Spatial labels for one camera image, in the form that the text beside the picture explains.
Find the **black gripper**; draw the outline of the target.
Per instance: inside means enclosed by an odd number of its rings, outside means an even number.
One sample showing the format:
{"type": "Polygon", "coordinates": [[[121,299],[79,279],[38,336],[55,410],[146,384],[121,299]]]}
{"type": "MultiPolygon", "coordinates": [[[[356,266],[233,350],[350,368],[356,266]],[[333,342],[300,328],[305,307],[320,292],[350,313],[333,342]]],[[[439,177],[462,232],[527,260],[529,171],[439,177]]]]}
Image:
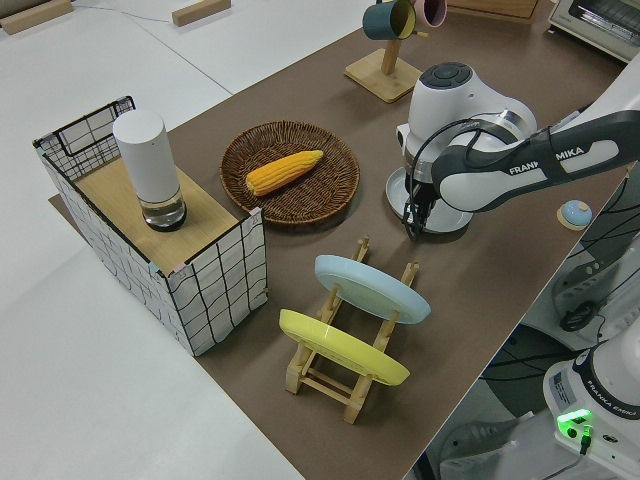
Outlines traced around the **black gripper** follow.
{"type": "Polygon", "coordinates": [[[412,241],[417,241],[424,230],[437,225],[437,205],[440,199],[432,183],[421,182],[408,176],[408,203],[405,204],[405,231],[412,241]]]}

